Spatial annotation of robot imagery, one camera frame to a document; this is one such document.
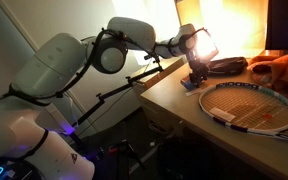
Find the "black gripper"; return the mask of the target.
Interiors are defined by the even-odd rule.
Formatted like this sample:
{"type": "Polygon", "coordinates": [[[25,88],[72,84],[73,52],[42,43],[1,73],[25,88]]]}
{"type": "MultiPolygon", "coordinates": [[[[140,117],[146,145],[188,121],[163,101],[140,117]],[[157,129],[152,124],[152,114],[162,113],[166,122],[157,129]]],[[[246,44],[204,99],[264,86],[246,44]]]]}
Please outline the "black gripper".
{"type": "Polygon", "coordinates": [[[199,84],[206,80],[209,74],[209,68],[194,55],[188,54],[186,58],[191,69],[191,72],[189,73],[190,81],[193,84],[199,84]]]}

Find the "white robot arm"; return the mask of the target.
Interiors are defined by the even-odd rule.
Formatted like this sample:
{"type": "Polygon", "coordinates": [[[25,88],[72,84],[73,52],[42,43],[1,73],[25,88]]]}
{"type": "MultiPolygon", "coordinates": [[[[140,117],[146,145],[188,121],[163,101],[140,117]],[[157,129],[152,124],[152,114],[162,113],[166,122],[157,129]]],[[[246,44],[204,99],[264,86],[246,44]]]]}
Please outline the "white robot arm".
{"type": "Polygon", "coordinates": [[[158,42],[150,24],[125,17],[110,19],[98,35],[84,40],[67,33],[55,35],[0,97],[0,159],[24,161],[43,180],[92,180],[94,164],[58,133],[35,122],[42,108],[62,97],[90,67],[105,74],[119,72],[130,50],[157,60],[187,55],[196,44],[197,30],[192,24],[182,25],[176,36],[158,42]]]}

